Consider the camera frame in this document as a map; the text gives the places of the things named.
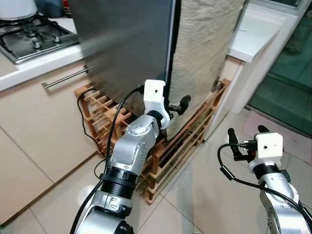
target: white countertop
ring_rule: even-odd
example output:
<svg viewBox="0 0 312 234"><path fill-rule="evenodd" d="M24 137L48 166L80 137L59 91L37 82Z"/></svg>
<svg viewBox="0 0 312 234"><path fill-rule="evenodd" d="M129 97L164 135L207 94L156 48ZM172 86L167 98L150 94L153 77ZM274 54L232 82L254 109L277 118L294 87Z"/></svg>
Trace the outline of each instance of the white countertop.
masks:
<svg viewBox="0 0 312 234"><path fill-rule="evenodd" d="M52 20L57 21L60 26L73 33L77 33L72 19L59 18ZM229 48L228 55L251 62L256 54L274 38L279 28L280 24L270 20L269 11L259 12L256 7L249 4L239 31ZM83 59L81 47L75 45L16 65L17 71L0 77L0 91L81 59Z"/></svg>
<svg viewBox="0 0 312 234"><path fill-rule="evenodd" d="M77 33L73 19L59 18L51 20L58 22L63 28ZM81 47L80 45L74 45L16 65L17 71L0 77L0 91L81 59L83 59ZM0 64L0 69L5 69L5 67Z"/></svg>
<svg viewBox="0 0 312 234"><path fill-rule="evenodd" d="M251 62L272 41L281 25L270 11L249 4L227 55Z"/></svg>

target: cabinet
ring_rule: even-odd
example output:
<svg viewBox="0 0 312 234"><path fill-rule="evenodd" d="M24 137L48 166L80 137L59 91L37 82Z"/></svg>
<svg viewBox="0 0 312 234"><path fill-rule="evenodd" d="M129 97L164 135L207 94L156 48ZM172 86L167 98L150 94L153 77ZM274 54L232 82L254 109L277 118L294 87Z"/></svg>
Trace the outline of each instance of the cabinet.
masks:
<svg viewBox="0 0 312 234"><path fill-rule="evenodd" d="M208 139L208 137L212 134L212 132L215 130L221 120L226 116L226 114L231 110L232 106L234 105L236 100L235 92L239 92L239 87L242 85L241 81L238 80L238 78L240 77L244 66L245 62L237 58L227 56L227 58L225 59L219 80L228 79L231 81L231 84L222 97L223 99L220 103L220 106L215 113L213 121L204 137L205 140Z"/></svg>
<svg viewBox="0 0 312 234"><path fill-rule="evenodd" d="M52 184L0 128L0 224Z"/></svg>
<svg viewBox="0 0 312 234"><path fill-rule="evenodd" d="M0 126L53 182L96 151L83 134L74 95L75 89L90 81L82 73L47 90L41 84L83 66L83 61L76 62L0 93Z"/></svg>

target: stainless steel refrigerator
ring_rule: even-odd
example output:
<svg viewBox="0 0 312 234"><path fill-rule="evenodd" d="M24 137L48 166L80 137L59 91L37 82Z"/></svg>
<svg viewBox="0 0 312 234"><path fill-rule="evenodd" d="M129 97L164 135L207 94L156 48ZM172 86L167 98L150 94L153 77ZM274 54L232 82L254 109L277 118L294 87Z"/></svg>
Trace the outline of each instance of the stainless steel refrigerator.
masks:
<svg viewBox="0 0 312 234"><path fill-rule="evenodd" d="M70 7L87 66L95 65L89 73L98 90L120 102L146 79L164 80L169 87L176 0L71 0ZM142 114L142 100L133 95L125 107Z"/></svg>

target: cabinet handle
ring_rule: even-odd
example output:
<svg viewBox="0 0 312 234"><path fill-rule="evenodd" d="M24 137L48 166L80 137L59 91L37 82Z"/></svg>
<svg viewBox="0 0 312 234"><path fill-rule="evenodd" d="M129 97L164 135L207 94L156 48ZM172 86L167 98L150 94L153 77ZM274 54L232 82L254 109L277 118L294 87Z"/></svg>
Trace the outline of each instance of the cabinet handle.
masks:
<svg viewBox="0 0 312 234"><path fill-rule="evenodd" d="M50 83L50 84L47 84L46 82L44 82L44 83L42 83L41 85L43 86L44 89L48 89L48 88L50 88L50 87L52 87L52 86L54 86L54 85L56 85L56 84L59 84L59 83L65 81L65 80L68 80L68 79L70 79L70 78L72 78L72 77L75 77L75 76L77 76L77 75L79 75L79 74L81 74L81 73L87 72L88 70L90 70L90 69L93 68L93 67L94 67L94 66L85 68L85 69L83 69L83 70L81 70L81 71L78 71L78 72L76 72L76 73L73 73L73 74L71 74L71 75L69 75L69 76L67 76L67 77L64 77L64 78L62 78L62 79L56 80L56 81L54 81L54 82L52 82L52 83Z"/></svg>

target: black cable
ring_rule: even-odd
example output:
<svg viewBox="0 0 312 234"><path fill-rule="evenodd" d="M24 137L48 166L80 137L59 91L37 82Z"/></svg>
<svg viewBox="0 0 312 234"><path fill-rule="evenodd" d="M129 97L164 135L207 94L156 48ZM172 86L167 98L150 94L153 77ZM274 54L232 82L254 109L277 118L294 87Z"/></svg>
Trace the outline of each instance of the black cable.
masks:
<svg viewBox="0 0 312 234"><path fill-rule="evenodd" d="M98 164L94 167L94 169L93 169L93 173L94 173L94 175L98 178L98 179L100 179L99 178L99 176L97 175L97 173L96 173L96 170L97 170L97 167L102 163L102 162L104 162L106 159L102 159L100 162L98 162Z"/></svg>
<svg viewBox="0 0 312 234"><path fill-rule="evenodd" d="M97 176L96 174L96 168L98 167L98 165L103 162L105 160L105 154L102 153L101 151L101 147L100 145L98 144L97 140L95 140L92 136L90 136L89 134L87 134L86 132L86 128L84 126L84 117L83 117L83 113L82 113L82 110L79 106L79 101L80 99L83 97L83 95L85 95L87 92L91 91L91 90L95 90L95 88L91 88L91 89L88 89L86 91L84 91L82 94L79 95L78 99L77 99L77 106L78 106L78 109L79 109L79 112L80 112L80 115L81 115L81 119L82 119L82 127L83 127L83 132L86 136L88 136L91 140L93 140L95 142L95 144L97 145L97 148L98 148L98 151L102 154L102 156L104 157L104 159L102 161L100 161L94 168L94 175L99 179L99 176Z"/></svg>
<svg viewBox="0 0 312 234"><path fill-rule="evenodd" d="M310 217L310 219L312 220L312 214L310 214L310 212L308 211L308 209L305 208L305 207L302 205L302 203L301 203L300 200L299 200L298 204L301 206L301 208L305 211L305 213L307 213L307 215L308 215L308 216Z"/></svg>
<svg viewBox="0 0 312 234"><path fill-rule="evenodd" d="M104 180L100 180L97 185L94 187L94 189L89 193L89 195L86 197L86 199L83 201L82 205L80 206L77 214L76 214L76 217L75 217L75 220L73 222L73 225L72 225L72 228L70 229L70 234L75 234L75 230L76 230L76 227L77 227L77 224L78 224L78 221L79 221L79 218L83 212L83 209L84 207L87 205L88 201L91 199L91 197L93 196L93 194L99 189L99 187L102 185Z"/></svg>
<svg viewBox="0 0 312 234"><path fill-rule="evenodd" d="M114 126L115 126L115 123L116 123L116 119L117 119L117 116L118 116L118 113L120 112L123 104L125 103L125 101L135 92L143 92L142 89L144 90L143 88L144 86L140 86L140 87L137 87L133 90L131 90L124 98L123 100L121 101L121 103L119 104L118 106L118 109L114 115L114 119L113 119L113 122L112 122L112 126L111 126L111 129L110 129L110 132L109 132L109 135L108 135L108 138L107 138L107 144L106 144L106 164L105 164L105 171L104 173L107 173L108 171L108 166L109 166L109 158L110 158L110 146L111 146L111 140L112 140L112 136L113 136L113 131L114 131Z"/></svg>
<svg viewBox="0 0 312 234"><path fill-rule="evenodd" d="M237 179L232 173L231 171L226 167L224 166L222 160L221 160L221 150L225 147L228 147L228 146L238 146L238 147L244 147L244 144L224 144L224 145L221 145L219 148L218 148L218 151L217 151L217 156L218 156L218 160L219 160L219 163L220 163L220 166L221 166L221 171L226 174L226 173L229 173L229 175L226 175L227 178L229 180L234 180L238 183L241 183L241 184L244 184L244 185L247 185L247 186L251 186L251 187L254 187L254 188L258 188L260 190L264 190L270 194L273 194L273 195L276 195L276 196L279 196L280 198L288 201L290 204L293 205L293 207L299 212L302 214L302 216L304 217L305 221L307 222L308 224L308 227L309 229L312 231L312 219L308 216L308 214L305 212L305 210L300 206L298 205L295 201L293 201L292 199L290 199L289 197L281 194L280 192L276 191L276 190L273 190L273 189L270 189L270 188L267 188L267 187L264 187L264 186L260 186L260 185L257 185L257 184L253 184L253 183L249 183L249 182L246 182L244 180L241 180L241 179Z"/></svg>

